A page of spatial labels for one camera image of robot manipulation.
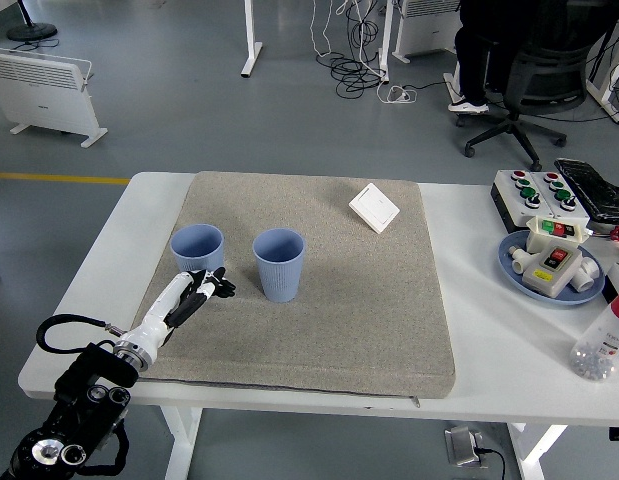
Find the white radiator heater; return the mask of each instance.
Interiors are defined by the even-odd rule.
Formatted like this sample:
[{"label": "white radiator heater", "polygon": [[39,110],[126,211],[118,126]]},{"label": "white radiator heater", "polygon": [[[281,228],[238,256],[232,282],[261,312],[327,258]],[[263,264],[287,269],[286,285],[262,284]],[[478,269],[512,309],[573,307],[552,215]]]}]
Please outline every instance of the white radiator heater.
[{"label": "white radiator heater", "polygon": [[452,50],[460,29],[459,0],[405,0],[394,57],[409,63],[410,55]]},{"label": "white radiator heater", "polygon": [[[88,64],[87,74],[70,61]],[[107,129],[98,125],[87,92],[90,72],[86,60],[0,49],[0,107],[18,124],[11,133],[33,125],[86,135],[81,146],[93,145]]]}]

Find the gray floor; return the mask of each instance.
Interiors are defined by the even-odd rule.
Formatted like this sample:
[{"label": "gray floor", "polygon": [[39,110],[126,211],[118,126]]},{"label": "gray floor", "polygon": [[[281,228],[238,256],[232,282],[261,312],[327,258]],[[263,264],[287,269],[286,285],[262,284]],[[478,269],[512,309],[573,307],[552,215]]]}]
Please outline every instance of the gray floor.
[{"label": "gray floor", "polygon": [[[221,170],[487,185],[498,169],[528,166],[507,136],[465,158],[464,141],[484,127],[454,125],[444,86],[421,90],[411,105],[384,105],[373,90],[357,100],[338,98],[336,82],[314,61],[311,2],[255,2],[256,36],[265,48],[250,79],[240,76],[246,60],[240,1],[25,3],[34,21],[59,29],[59,46],[39,52],[93,62],[88,88],[109,133],[85,150],[79,136],[41,129],[10,135],[12,125],[0,112],[0,172],[130,178],[142,171]],[[328,2],[319,3],[322,26]],[[17,8],[0,14],[0,47],[16,45],[5,32],[18,23]],[[334,50],[347,53],[342,17],[332,18],[329,36]],[[454,65],[450,53],[408,65],[391,58],[391,83],[437,82]],[[602,116],[589,100],[561,118]],[[564,149],[532,139],[546,168],[558,156],[586,160],[619,185],[619,126],[544,123],[569,135]],[[36,328],[53,313],[122,191],[0,179],[0,473],[51,407],[28,399],[17,385]],[[159,410],[134,405],[127,423],[132,450],[118,478],[163,478],[171,438]],[[207,411],[189,478],[499,478],[497,458],[487,470],[448,465],[443,430],[451,425]],[[507,455],[507,478],[519,478],[503,426],[474,427]],[[619,478],[619,444],[606,434],[567,429],[542,459],[546,478]],[[97,459],[109,460],[111,450]]]}]

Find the gray mat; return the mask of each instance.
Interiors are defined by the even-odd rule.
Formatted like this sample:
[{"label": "gray mat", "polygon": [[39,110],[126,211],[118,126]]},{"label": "gray mat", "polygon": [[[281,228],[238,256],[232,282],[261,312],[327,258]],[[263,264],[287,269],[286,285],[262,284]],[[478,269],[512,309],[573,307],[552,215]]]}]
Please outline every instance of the gray mat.
[{"label": "gray mat", "polygon": [[[370,181],[400,213],[377,234],[349,207]],[[455,368],[417,184],[393,180],[203,172],[174,230],[225,235],[236,297],[213,297],[159,350],[146,380],[442,398]],[[272,227],[307,240],[297,297],[269,302],[251,243]],[[137,325],[178,273],[169,246]]]}]

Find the white sneaker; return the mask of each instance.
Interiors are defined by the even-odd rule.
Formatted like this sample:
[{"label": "white sneaker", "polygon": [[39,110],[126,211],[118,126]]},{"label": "white sneaker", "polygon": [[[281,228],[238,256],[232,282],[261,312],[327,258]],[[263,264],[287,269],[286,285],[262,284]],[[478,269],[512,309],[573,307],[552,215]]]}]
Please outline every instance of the white sneaker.
[{"label": "white sneaker", "polygon": [[467,101],[465,97],[462,97],[457,102],[449,104],[449,111],[453,113],[487,113],[489,111],[489,107],[487,106],[487,101],[484,100],[482,105],[474,105]]}]

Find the yellow floor line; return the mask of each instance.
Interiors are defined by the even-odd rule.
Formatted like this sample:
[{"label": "yellow floor line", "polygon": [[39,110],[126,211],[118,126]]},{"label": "yellow floor line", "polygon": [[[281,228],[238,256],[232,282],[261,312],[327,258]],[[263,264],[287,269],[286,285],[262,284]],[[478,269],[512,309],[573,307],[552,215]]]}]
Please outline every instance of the yellow floor line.
[{"label": "yellow floor line", "polygon": [[105,183],[109,185],[127,185],[128,178],[109,177],[81,177],[76,175],[43,175],[33,173],[6,173],[0,172],[3,180],[36,180],[42,182],[71,182],[71,183]]}]

